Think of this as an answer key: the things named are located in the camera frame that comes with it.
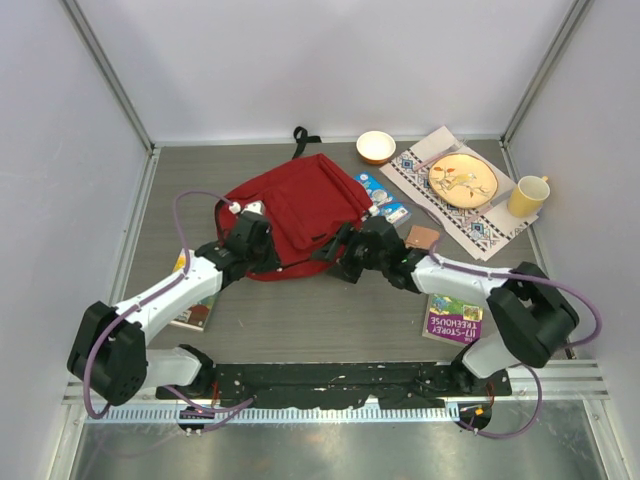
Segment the blue comic book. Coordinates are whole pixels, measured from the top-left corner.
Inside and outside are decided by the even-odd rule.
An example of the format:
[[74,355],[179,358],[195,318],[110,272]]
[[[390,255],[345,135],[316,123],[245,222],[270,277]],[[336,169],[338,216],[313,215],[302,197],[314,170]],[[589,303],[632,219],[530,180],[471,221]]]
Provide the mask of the blue comic book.
[[395,196],[384,187],[373,175],[361,172],[354,179],[365,189],[373,205],[377,208],[377,215],[383,216],[392,225],[398,227],[406,222],[411,212]]

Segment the red student backpack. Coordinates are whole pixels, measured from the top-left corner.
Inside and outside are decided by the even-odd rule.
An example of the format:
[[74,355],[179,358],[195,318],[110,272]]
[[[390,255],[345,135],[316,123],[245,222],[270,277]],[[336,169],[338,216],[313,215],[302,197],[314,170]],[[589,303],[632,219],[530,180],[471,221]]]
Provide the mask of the red student backpack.
[[244,207],[260,201],[272,225],[280,266],[248,278],[274,282],[305,278],[330,264],[312,258],[345,223],[359,226],[373,202],[365,189],[322,153],[304,156],[307,144],[319,143],[301,126],[295,128],[296,151],[291,160],[235,187],[226,194]]

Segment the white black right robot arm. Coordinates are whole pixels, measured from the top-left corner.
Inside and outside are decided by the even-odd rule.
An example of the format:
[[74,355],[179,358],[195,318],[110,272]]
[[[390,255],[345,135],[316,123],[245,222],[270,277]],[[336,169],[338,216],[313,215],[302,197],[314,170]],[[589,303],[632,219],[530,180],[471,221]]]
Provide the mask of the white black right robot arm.
[[464,347],[449,366],[446,386],[465,395],[513,365],[544,367],[579,324],[559,285],[535,264],[509,269],[451,261],[433,248],[406,246],[383,217],[360,227],[343,224],[312,257],[336,265],[338,276],[351,283],[373,270],[400,290],[447,295],[489,310],[496,332]]

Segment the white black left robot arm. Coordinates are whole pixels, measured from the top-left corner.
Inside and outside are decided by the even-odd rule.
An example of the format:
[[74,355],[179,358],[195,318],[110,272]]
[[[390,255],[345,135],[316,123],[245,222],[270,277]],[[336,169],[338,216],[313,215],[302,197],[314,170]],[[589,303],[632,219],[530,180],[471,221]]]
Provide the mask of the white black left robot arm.
[[199,300],[215,295],[259,267],[277,267],[271,223],[260,202],[248,204],[223,242],[187,253],[185,266],[145,292],[85,311],[67,368],[82,382],[83,400],[98,394],[110,406],[139,390],[164,388],[193,399],[205,397],[215,364],[188,345],[153,350],[149,344],[165,326]]

